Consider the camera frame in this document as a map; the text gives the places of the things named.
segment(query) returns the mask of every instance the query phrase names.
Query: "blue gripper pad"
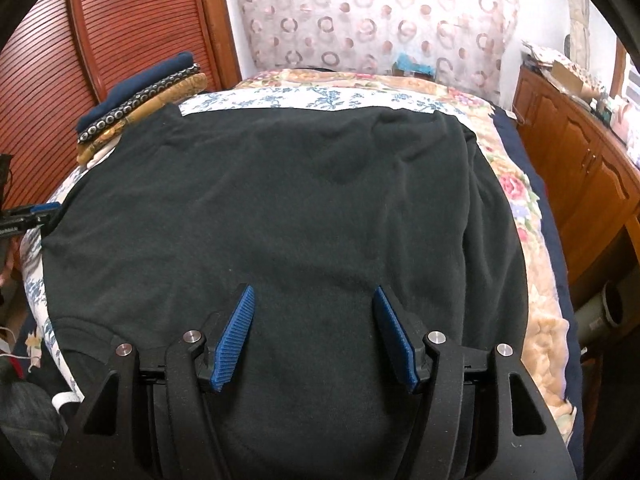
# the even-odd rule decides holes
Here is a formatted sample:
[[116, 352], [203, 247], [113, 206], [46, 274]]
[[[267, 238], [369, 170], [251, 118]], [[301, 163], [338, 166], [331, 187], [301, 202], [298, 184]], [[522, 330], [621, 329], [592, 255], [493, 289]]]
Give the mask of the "blue gripper pad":
[[216, 392], [222, 390], [222, 386], [227, 384], [234, 374], [246, 335], [254, 318], [254, 310], [254, 288], [247, 285], [216, 346], [213, 373], [211, 374], [211, 387]]
[[416, 393], [431, 371], [422, 342], [426, 332], [422, 323], [410, 319], [393, 292], [381, 286], [373, 295], [373, 314], [398, 382], [409, 393]]

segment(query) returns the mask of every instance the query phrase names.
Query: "bed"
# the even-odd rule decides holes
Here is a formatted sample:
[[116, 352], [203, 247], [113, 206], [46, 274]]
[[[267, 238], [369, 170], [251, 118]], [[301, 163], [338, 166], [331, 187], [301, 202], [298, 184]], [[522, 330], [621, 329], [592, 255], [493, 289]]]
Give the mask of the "bed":
[[[522, 361], [556, 420], [578, 471], [582, 468], [579, 348], [572, 323], [566, 269], [543, 183], [527, 159], [503, 110], [474, 96], [415, 78], [320, 73], [264, 72], [233, 91], [197, 95], [180, 105], [183, 115], [230, 108], [290, 107], [341, 110], [369, 106], [453, 115], [471, 129], [510, 203], [524, 252], [529, 317]], [[110, 153], [77, 168], [52, 195], [62, 202], [73, 186]], [[24, 284], [44, 343], [73, 392], [83, 398], [56, 340], [44, 288], [39, 230], [21, 246]]]

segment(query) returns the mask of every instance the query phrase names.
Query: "white strap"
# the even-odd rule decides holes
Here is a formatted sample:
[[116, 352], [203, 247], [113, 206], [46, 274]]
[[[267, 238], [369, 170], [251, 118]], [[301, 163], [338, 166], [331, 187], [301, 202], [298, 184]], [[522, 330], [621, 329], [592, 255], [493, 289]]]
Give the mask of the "white strap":
[[53, 407], [56, 409], [58, 414], [60, 414], [60, 407], [68, 402], [80, 402], [80, 397], [78, 397], [73, 392], [60, 392], [58, 394], [55, 394], [53, 396], [53, 399], [51, 399], [51, 403], [53, 404]]

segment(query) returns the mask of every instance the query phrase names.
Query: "black t-shirt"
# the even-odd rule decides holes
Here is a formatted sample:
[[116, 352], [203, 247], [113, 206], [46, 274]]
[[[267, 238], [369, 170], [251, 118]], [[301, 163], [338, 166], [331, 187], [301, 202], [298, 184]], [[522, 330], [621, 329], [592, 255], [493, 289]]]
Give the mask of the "black t-shirt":
[[235, 478], [393, 478], [418, 398], [377, 332], [379, 284], [466, 346], [520, 351], [527, 322], [510, 206], [438, 112], [167, 106], [74, 187], [43, 248], [83, 390], [78, 356], [167, 345], [254, 286], [238, 368], [209, 396]]

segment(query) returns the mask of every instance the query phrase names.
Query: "yellow folded fabric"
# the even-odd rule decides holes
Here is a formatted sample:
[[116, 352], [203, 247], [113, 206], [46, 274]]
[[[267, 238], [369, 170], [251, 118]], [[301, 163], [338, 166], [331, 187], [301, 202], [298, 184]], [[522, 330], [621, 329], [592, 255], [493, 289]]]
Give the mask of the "yellow folded fabric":
[[104, 130], [99, 137], [85, 144], [78, 144], [78, 157], [76, 160], [81, 166], [86, 165], [94, 155], [105, 146], [111, 139], [119, 136], [127, 124], [133, 124], [140, 119], [151, 115], [156, 110], [162, 108], [165, 104], [178, 104], [189, 97], [202, 92], [207, 87], [207, 76], [200, 72], [189, 76], [186, 79], [176, 83], [175, 85], [160, 92], [157, 96], [152, 97], [146, 103], [140, 105], [133, 110], [128, 116], [115, 123], [108, 130]]

